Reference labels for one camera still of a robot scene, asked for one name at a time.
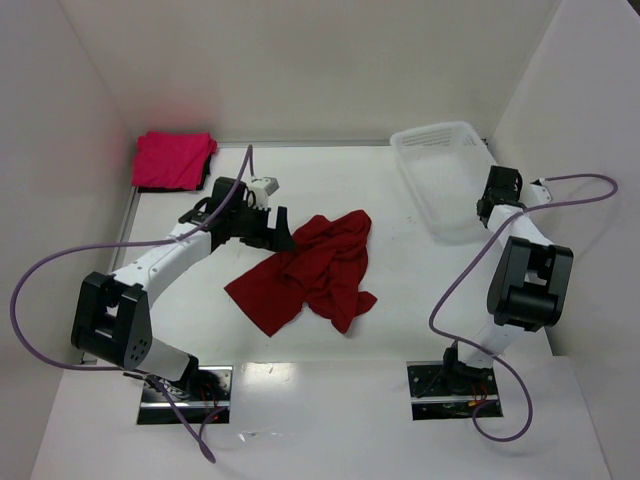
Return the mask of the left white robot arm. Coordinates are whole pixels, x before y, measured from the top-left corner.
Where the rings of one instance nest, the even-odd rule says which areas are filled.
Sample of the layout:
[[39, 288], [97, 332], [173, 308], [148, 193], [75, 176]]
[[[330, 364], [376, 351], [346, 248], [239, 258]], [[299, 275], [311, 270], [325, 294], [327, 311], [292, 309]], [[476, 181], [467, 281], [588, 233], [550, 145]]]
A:
[[151, 374], [179, 395], [198, 396], [212, 381], [198, 359], [156, 339], [151, 308], [190, 267], [232, 238], [253, 248], [287, 252], [295, 247], [287, 210], [278, 208], [268, 225], [274, 177], [249, 182], [215, 180], [212, 193], [182, 215], [168, 241], [112, 272], [93, 272], [82, 282], [71, 343], [122, 370]]

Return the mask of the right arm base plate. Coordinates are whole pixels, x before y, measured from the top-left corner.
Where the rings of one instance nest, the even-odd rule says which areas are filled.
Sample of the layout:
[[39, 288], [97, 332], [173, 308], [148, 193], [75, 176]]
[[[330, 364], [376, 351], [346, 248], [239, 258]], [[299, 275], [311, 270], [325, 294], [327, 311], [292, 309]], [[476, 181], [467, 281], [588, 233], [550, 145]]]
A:
[[478, 418], [503, 416], [493, 372], [484, 381], [450, 385], [442, 379], [441, 362], [408, 362], [407, 377], [414, 421], [470, 419], [478, 406]]

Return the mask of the dark red t-shirt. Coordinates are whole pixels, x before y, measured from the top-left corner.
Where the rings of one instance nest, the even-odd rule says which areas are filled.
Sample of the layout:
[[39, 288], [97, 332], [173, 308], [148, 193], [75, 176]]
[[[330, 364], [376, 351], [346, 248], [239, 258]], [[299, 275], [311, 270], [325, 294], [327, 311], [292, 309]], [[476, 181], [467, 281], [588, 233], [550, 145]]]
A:
[[308, 306], [345, 335], [377, 297], [360, 289], [368, 268], [369, 215], [312, 217], [293, 235], [296, 250], [276, 253], [225, 286], [239, 309], [271, 337]]

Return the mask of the white plastic basket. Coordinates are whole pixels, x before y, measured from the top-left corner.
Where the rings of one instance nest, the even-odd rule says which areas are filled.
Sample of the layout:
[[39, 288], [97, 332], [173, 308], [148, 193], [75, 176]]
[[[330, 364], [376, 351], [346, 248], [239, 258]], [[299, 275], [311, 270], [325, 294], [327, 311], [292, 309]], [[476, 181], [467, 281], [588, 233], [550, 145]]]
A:
[[487, 238], [476, 204], [495, 160], [469, 123], [450, 121], [397, 132], [390, 146], [436, 242], [463, 245]]

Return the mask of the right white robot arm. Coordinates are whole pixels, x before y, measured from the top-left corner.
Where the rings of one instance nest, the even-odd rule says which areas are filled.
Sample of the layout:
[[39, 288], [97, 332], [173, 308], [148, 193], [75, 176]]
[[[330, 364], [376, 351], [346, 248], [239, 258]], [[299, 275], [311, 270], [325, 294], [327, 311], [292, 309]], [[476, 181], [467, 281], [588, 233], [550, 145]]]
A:
[[559, 321], [574, 255], [546, 238], [525, 214], [551, 200], [541, 180], [526, 184], [515, 169], [490, 168], [477, 215], [486, 229], [500, 233], [502, 253], [487, 293], [489, 319], [472, 338], [480, 347], [457, 344], [445, 351], [441, 384], [450, 394], [481, 392], [495, 354]]

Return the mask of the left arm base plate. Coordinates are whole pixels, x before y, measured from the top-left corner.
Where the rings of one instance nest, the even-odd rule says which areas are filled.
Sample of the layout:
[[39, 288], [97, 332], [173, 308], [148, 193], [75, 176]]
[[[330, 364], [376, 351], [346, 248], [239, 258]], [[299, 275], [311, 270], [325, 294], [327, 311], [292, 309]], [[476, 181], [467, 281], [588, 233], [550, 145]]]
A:
[[[168, 397], [190, 425], [201, 424], [213, 414], [213, 424], [227, 424], [230, 417], [230, 400], [234, 369], [230, 365], [201, 366], [202, 381], [189, 391], [180, 390], [174, 383], [160, 379]], [[165, 395], [146, 381], [137, 414], [137, 425], [172, 425], [180, 420]]]

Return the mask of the folded pink t-shirt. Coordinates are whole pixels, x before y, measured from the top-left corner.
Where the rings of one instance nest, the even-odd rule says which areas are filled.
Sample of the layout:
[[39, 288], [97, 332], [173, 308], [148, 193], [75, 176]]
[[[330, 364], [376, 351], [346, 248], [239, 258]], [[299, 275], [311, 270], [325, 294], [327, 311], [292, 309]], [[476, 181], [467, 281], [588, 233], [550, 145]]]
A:
[[174, 134], [149, 131], [136, 142], [133, 159], [132, 186], [135, 173], [141, 173], [148, 164], [175, 163], [178, 159], [196, 157], [198, 154], [216, 153], [217, 141], [209, 133]]

